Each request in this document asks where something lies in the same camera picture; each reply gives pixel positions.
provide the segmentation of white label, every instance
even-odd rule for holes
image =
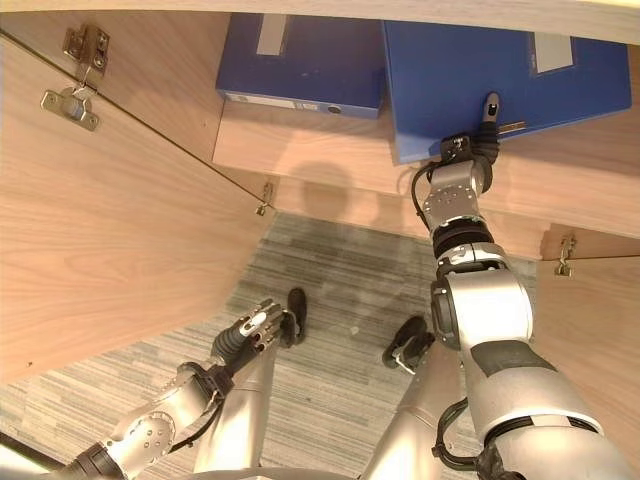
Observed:
[[[227,98],[234,102],[258,103],[260,105],[271,105],[273,107],[296,108],[296,104],[291,100],[283,100],[281,98],[238,95],[237,93],[227,93]]]
[[[284,43],[284,32],[287,28],[287,15],[276,13],[262,15],[260,38],[258,39],[258,55],[280,55]]]
[[[538,73],[573,65],[571,37],[551,33],[535,33],[534,44]]]

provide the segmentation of wood grain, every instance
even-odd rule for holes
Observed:
[[[0,26],[68,73],[67,28],[93,23],[110,36],[100,92],[202,160],[213,155],[223,99],[215,91],[227,13],[35,12]]]
[[[1,46],[0,380],[211,318],[271,212],[101,99],[93,133],[42,110],[68,79]]]
[[[627,112],[505,141],[486,211],[640,238],[640,47]],[[216,165],[407,196],[388,111],[377,121],[227,102]]]
[[[535,349],[572,380],[640,473],[640,257],[540,262]]]
[[[638,0],[3,0],[0,9],[290,13],[479,25],[640,43]]]
[[[283,177],[275,207],[284,212],[383,232],[428,239],[411,200],[355,188],[346,189]],[[549,223],[517,215],[485,212],[495,241],[515,257],[540,258],[540,241]]]
[[[273,196],[276,198],[280,177],[275,175],[267,175],[260,172],[250,172],[248,170],[238,170],[237,168],[215,166],[216,170],[222,175],[231,179],[243,188],[254,194],[258,198],[264,198],[264,186],[271,183],[273,186]]]
[[[571,258],[611,258],[640,256],[640,240],[609,235],[593,230],[553,224],[544,233],[541,253],[543,260],[559,258],[562,241],[569,235],[576,239]]]

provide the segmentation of wooden shelf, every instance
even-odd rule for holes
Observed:
[[[411,200],[370,190],[344,189],[291,177],[279,181],[278,210],[331,222],[346,223],[427,240],[429,233],[416,217]],[[495,241],[510,255],[542,258],[541,242],[549,222],[517,215],[484,212]]]
[[[3,0],[0,10],[209,10],[384,18],[560,33],[640,44],[637,0]]]
[[[640,48],[633,108],[506,141],[481,208],[640,238]],[[227,102],[213,161],[315,184],[408,198],[389,112],[377,121]]]

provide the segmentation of black cable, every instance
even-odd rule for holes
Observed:
[[[416,215],[420,217],[422,223],[424,223],[427,230],[429,229],[429,225],[427,224],[427,218],[424,216],[424,212],[418,203],[418,199],[416,197],[416,185],[418,184],[418,180],[425,173],[427,174],[427,180],[431,181],[431,174],[433,170],[436,168],[439,162],[429,162],[424,167],[421,167],[413,176],[413,180],[411,180],[411,200],[413,201],[413,207],[416,209]]]
[[[459,402],[449,406],[443,412],[440,416],[440,420],[438,420],[436,444],[431,449],[431,453],[434,457],[440,458],[442,463],[453,470],[474,472],[476,471],[476,461],[478,457],[459,457],[454,455],[447,450],[447,446],[444,443],[444,433],[447,431],[447,428],[449,428],[460,414],[464,412],[468,405],[469,401],[467,400],[467,397],[464,397]]]
[[[209,419],[205,422],[204,425],[202,425],[197,432],[195,432],[193,435],[191,435],[190,437],[185,438],[184,440],[182,440],[181,442],[176,443],[175,445],[173,445],[171,447],[171,450],[169,450],[169,454],[172,454],[173,452],[176,452],[178,450],[180,450],[182,447],[186,446],[186,445],[193,445],[193,442],[195,442],[197,439],[199,439],[202,435],[204,435],[204,432],[207,431],[207,429],[211,426],[211,424],[213,423],[213,421],[220,415],[220,412],[222,412],[222,404],[224,402],[220,402],[216,408],[213,410],[213,413],[211,413],[211,416],[209,417]]]

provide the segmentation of floor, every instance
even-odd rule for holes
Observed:
[[[535,263],[513,266],[533,297]],[[355,478],[410,381],[385,368],[380,354],[408,316],[424,312],[434,271],[425,241],[279,214],[224,312],[0,387],[0,430],[68,462],[151,398],[178,364],[206,358],[215,334],[237,315],[267,296],[285,301],[290,288],[302,286],[308,337],[278,354],[262,463]],[[465,415],[454,450],[477,449]],[[184,475],[195,450],[183,449],[138,478]],[[447,472],[444,478],[476,477]]]

